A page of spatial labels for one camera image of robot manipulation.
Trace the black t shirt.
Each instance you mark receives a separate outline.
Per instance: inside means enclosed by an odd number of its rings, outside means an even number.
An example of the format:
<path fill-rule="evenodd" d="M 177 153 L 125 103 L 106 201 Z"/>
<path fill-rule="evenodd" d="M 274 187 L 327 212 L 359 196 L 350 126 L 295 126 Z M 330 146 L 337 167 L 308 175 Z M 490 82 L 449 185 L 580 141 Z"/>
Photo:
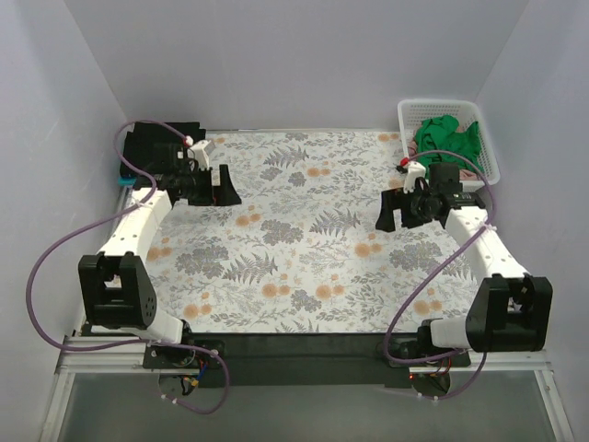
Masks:
<path fill-rule="evenodd" d="M 206 130 L 199 122 L 169 122 L 169 126 L 190 136 L 194 142 L 206 137 Z M 166 150 L 166 145 L 180 145 L 180 138 L 168 129 L 153 123 L 136 123 L 125 135 L 123 156 L 135 167 L 159 173 L 155 165 L 157 156 Z"/>

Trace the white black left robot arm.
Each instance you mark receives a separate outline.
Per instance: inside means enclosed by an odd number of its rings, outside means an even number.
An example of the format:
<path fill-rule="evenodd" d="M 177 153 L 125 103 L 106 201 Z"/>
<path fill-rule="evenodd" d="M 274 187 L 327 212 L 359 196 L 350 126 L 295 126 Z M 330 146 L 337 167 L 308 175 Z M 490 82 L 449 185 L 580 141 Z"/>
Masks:
<path fill-rule="evenodd" d="M 137 185 L 133 205 L 121 217 L 110 239 L 94 255 L 78 264 L 87 322 L 107 330 L 131 333 L 148 341 L 166 343 L 164 357 L 174 367 L 189 366 L 196 356 L 194 343 L 182 337 L 182 320 L 158 306 L 156 290 L 145 269 L 152 240 L 174 203 L 193 206 L 232 206 L 241 203 L 229 167 L 183 170 L 162 177 L 155 188 Z"/>

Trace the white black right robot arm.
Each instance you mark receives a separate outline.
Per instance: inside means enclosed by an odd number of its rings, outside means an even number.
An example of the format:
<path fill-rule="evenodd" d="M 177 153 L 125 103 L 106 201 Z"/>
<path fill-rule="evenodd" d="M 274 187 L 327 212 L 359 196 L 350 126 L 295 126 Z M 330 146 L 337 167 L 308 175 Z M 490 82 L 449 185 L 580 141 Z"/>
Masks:
<path fill-rule="evenodd" d="M 402 188 L 381 194 L 376 229 L 395 231 L 396 212 L 405 228 L 439 222 L 459 248 L 432 275 L 465 256 L 479 289 L 466 316 L 425 321 L 406 354 L 392 354 L 393 331 L 388 330 L 383 340 L 385 358 L 395 364 L 437 366 L 468 350 L 542 350 L 553 296 L 550 281 L 532 275 L 505 247 L 491 222 L 492 210 L 476 193 L 464 190 L 458 165 L 442 162 L 425 167 L 413 159 L 405 159 L 403 165 L 407 174 Z"/>

